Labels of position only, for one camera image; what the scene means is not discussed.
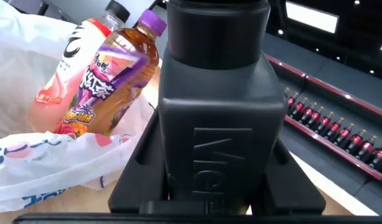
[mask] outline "iced tea bottle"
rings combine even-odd
[[[41,89],[28,111],[34,132],[53,131],[61,125],[78,91],[86,66],[113,30],[124,27],[130,12],[111,0],[105,14],[83,21],[72,32],[53,77]]]
[[[145,10],[135,29],[120,29],[105,40],[89,66],[64,122],[77,136],[109,135],[158,69],[155,40],[166,23]]]

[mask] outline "purple bottle cap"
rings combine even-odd
[[[166,22],[163,21],[157,14],[148,9],[141,14],[139,22],[147,25],[159,37],[166,29]]]

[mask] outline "wooden table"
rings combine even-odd
[[[157,105],[158,82],[159,76],[156,75],[143,90],[144,96],[153,106]],[[325,198],[327,206],[323,212],[324,215],[376,215],[375,212],[297,156],[292,156]],[[66,190],[62,195],[37,203],[29,208],[16,212],[0,213],[0,223],[11,223],[14,218],[29,212],[109,212],[108,199],[114,186],[115,183],[100,191],[80,186],[73,187]]]

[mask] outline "drink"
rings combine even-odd
[[[300,123],[305,124],[310,119],[312,113],[314,112],[314,107],[317,105],[316,102],[312,103],[310,106],[306,107],[303,111],[303,116],[299,120]]]
[[[111,1],[101,19],[88,19],[75,28],[53,77],[29,108],[28,121],[35,132],[53,131],[62,122],[86,66],[111,31],[122,27],[129,15],[122,5]]]
[[[305,124],[306,127],[308,128],[313,128],[317,122],[319,121],[320,117],[321,117],[321,113],[323,112],[325,108],[323,106],[320,107],[320,109],[318,111],[315,111],[309,121],[307,122],[307,124]]]
[[[155,40],[166,23],[150,10],[135,29],[112,32],[86,68],[64,122],[77,136],[109,135],[158,68]]]
[[[288,99],[288,94],[291,89],[289,87],[286,87],[284,90],[285,99]]]
[[[340,125],[342,123],[342,121],[344,120],[345,118],[340,118],[337,122],[333,122],[330,126],[329,126],[329,130],[327,131],[327,133],[324,135],[324,138],[325,139],[328,139],[329,141],[331,141],[335,136],[336,134],[338,133],[339,129],[340,129]]]
[[[345,148],[346,152],[350,153],[351,155],[356,154],[358,147],[360,146],[361,142],[363,141],[363,135],[365,133],[366,133],[366,130],[362,129],[358,134],[354,134],[350,138],[350,140],[349,140],[349,142]]]
[[[376,170],[382,169],[382,147],[373,152],[373,158],[369,166]]]
[[[289,115],[291,118],[293,119],[298,119],[300,114],[302,113],[302,110],[304,108],[304,105],[305,103],[307,102],[307,97],[305,97],[303,99],[303,101],[301,102],[298,102],[295,106],[295,108],[293,109],[293,111],[291,112],[291,114]]]
[[[290,110],[291,110],[291,108],[293,107],[293,104],[295,104],[295,102],[296,102],[296,99],[297,99],[297,97],[299,96],[299,93],[298,92],[295,92],[295,94],[293,95],[293,96],[290,96],[289,98],[288,98],[288,110],[289,110],[289,114],[290,114]]]
[[[320,123],[318,124],[317,128],[314,130],[317,134],[325,133],[325,130],[328,128],[328,125],[330,123],[331,117],[333,116],[333,112],[329,112],[328,116],[324,116]]]
[[[351,133],[353,126],[354,126],[354,124],[350,123],[350,125],[347,128],[343,128],[333,143],[336,146],[339,146],[348,137],[348,135]]]
[[[370,158],[370,151],[373,148],[373,144],[376,138],[377,137],[373,135],[369,140],[364,141],[361,144],[361,149],[358,151],[355,157],[363,162],[366,162]]]

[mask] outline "shopping bag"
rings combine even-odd
[[[116,180],[153,113],[142,95],[111,137],[74,140],[31,133],[26,112],[50,80],[75,24],[17,12],[0,0],[0,212],[19,210],[84,185]]]

